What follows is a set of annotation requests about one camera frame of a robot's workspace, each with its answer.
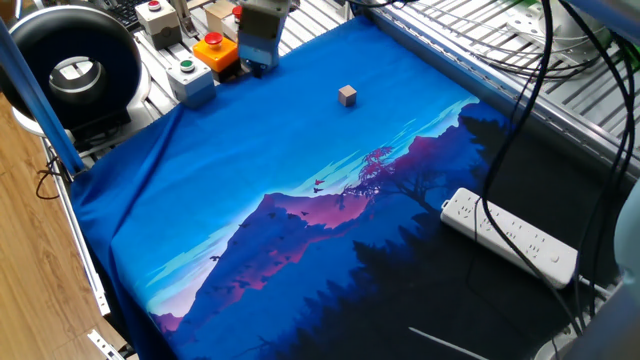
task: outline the white cable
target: white cable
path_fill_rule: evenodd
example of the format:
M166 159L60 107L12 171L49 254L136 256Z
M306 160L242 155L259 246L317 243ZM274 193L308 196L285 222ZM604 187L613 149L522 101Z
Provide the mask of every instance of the white cable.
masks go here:
M442 344L442 345L444 345L444 346L446 346L448 348L457 350L457 351L459 351L459 352L461 352L461 353L463 353L465 355L468 355L468 356L470 356L472 358L475 358L475 359L478 359L478 360L489 360L489 359L487 359L485 357L482 357L482 356L480 356L480 355L478 355L476 353L472 353L469 350L466 350L466 349L463 349L463 348L461 348L459 346L453 345L452 343L448 343L448 342L446 342L444 340L440 340L435 336L431 336L429 334L425 334L425 333L423 333L422 331L420 331L418 329L414 329L412 327L409 327L409 330L413 331L414 333L416 333L418 335L422 335L422 336L426 337L427 339L431 339L431 340L433 340L433 341L435 341L435 342L437 342L439 344Z
M586 279L584 276L582 276L582 275L578 275L578 280L579 280L581 283L583 283L583 284L585 284L585 285L587 285L587 286L591 286L591 283L589 282L589 280L587 280L587 279ZM607 289L603 288L602 286L599 286L598 284L595 284L595 283L594 283L593 285L594 285L594 286L593 286L593 287L594 287L594 289L596 289L600 294L604 295L604 297L605 297L605 298L609 298L609 297L611 297L611 295L613 295L613 294L611 293L611 291L609 291L609 290L607 290Z

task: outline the white power strip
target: white power strip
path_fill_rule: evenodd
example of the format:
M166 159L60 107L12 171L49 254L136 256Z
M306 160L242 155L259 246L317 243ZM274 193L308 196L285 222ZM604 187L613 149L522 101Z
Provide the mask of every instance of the white power strip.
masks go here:
M460 188L442 204L440 220L489 250L504 257L530 274L533 271L491 226L480 197ZM500 229L544 274L554 287L562 289L571 281L578 252L562 241L489 203L489 212Z

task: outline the pine tree silhouette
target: pine tree silhouette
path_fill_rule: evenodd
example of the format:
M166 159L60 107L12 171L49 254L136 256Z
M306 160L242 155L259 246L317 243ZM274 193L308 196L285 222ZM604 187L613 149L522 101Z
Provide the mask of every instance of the pine tree silhouette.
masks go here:
M309 313L305 320L299 321L295 340L288 349L280 344L273 349L273 355L265 359L407 358L400 357L398 351L405 354L416 351L408 358L449 358L451 353L438 347L424 350L426 342L407 333L407 324L420 324L429 317L437 319L437 311L434 315L433 309L427 308L427 299L438 296L434 286L445 286L454 299L456 296L470 298L464 279L475 244L442 226L438 211L424 201L425 193L433 186L448 189L465 186L477 190L507 131L498 121L471 117L459 117L459 120L458 131L466 129L472 134L471 142L478 145L478 161L468 164L468 168L450 169L445 174L430 171L428 161L419 161L417 164L422 168L407 173L412 180L401 184L403 189L398 181L404 175L392 175L396 164L384 162L390 149L381 148L368 155L368 169L361 174L365 181L347 189L346 193L375 197L400 192L418 201L425 213L413 218L418 225L416 230L398 227L403 243L387 240L384 246L376 247L353 241L353 250L361 264L350 271L353 289L328 281L328 293L318 291L317 299L305 298Z

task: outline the metal grid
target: metal grid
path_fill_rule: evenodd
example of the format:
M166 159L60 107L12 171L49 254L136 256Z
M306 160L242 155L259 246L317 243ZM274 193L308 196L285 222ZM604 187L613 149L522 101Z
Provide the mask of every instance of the metal grid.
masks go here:
M542 52L540 47L518 36L508 26L508 22L514 16L526 15L532 3L535 2L528 0L420 0L402 9L392 9L391 12L400 15L399 18L417 20L447 35L476 59L480 59L480 56L476 55L480 54L511 65L531 66L533 64L535 66L540 55L518 55L495 49L527 53ZM612 46L608 52L623 79L627 79L619 49ZM556 54L552 57L550 68L560 68L565 65L571 64L565 63L562 56ZM569 71L571 70L558 72L555 75L569 74ZM520 87L524 86L526 79L500 72ZM635 69L634 77L636 83L640 81L640 68ZM640 95L640 89L636 91L636 95ZM571 79L546 81L541 97L563 108L573 115L574 120L594 124L611 135L604 140L614 144L619 143L624 129L626 109L615 80L603 61L597 62L588 71ZM636 99L635 108L639 107L640 100ZM636 133L639 122L640 114L636 117Z

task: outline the desk mat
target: desk mat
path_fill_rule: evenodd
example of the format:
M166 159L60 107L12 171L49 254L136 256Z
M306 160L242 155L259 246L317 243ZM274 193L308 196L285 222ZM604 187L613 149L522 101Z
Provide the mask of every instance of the desk mat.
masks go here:
M411 326L513 360L567 324L439 220L458 188L480 192L505 117L366 19L218 92L72 186L141 358L466 359ZM514 153L498 204L575 243L598 183L526 135Z

